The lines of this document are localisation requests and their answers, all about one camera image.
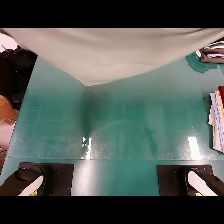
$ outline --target red book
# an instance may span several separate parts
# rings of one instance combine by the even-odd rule
[[[224,105],[224,86],[219,86],[219,92],[222,97],[222,104]]]

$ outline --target glossy tabletop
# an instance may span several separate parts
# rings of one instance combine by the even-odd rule
[[[157,164],[212,164],[224,180],[207,124],[219,85],[224,67],[194,54],[92,87],[38,58],[0,183],[20,161],[74,163],[72,195],[158,195]]]

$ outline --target white cloth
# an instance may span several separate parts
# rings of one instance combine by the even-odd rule
[[[4,29],[84,85],[148,72],[224,36],[224,28]]]

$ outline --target stack of books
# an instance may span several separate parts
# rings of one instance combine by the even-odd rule
[[[224,86],[210,93],[212,105],[208,123],[213,127],[213,148],[224,153]]]

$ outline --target table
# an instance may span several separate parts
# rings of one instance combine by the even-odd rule
[[[38,58],[0,184],[26,161],[74,163],[72,195],[159,195],[157,164],[211,164],[224,180],[207,124],[224,68],[192,57],[92,87]]]

